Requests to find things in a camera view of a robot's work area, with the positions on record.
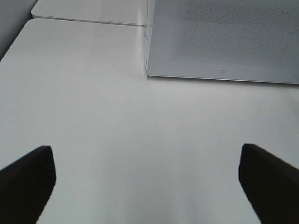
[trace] white desk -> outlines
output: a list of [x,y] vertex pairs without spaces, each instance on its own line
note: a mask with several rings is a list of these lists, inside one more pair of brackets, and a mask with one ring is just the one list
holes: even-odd
[[52,146],[39,224],[258,224],[241,147],[299,167],[299,89],[147,79],[141,29],[31,20],[0,63],[0,168]]
[[147,0],[38,0],[33,18],[145,25]]

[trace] white box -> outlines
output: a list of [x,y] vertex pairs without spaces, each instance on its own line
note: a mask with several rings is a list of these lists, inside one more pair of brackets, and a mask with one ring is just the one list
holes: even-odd
[[149,76],[299,84],[298,0],[150,0]]

